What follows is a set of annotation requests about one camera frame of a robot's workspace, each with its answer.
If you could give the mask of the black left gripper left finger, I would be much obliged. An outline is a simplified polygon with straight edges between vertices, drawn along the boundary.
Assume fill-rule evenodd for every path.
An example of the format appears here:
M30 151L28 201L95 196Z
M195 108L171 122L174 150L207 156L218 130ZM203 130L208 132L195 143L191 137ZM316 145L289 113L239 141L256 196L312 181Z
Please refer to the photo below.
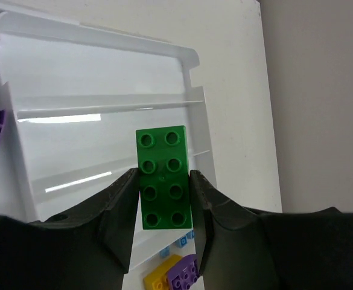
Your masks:
M0 289L121 289L138 209L138 170L44 222L0 215Z

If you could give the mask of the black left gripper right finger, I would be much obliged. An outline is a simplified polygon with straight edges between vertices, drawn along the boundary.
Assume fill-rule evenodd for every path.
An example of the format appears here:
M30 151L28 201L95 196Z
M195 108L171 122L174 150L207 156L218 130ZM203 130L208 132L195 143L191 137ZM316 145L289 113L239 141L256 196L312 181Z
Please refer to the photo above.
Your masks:
M353 289L353 213L243 207L198 170L189 190L206 289Z

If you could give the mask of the yellow lego brick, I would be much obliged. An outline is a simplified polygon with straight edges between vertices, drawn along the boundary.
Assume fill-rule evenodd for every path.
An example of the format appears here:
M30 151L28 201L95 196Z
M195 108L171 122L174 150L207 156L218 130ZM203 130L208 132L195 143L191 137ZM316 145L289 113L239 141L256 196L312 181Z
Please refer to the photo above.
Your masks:
M172 254L143 278L146 290L169 290L167 272L180 260L182 256Z

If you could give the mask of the green long lego brick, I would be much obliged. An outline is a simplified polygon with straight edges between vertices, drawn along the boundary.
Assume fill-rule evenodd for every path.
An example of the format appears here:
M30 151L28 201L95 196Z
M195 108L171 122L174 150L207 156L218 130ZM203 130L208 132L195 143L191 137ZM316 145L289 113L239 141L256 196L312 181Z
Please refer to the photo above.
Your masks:
M136 131L142 227L192 228L185 126Z

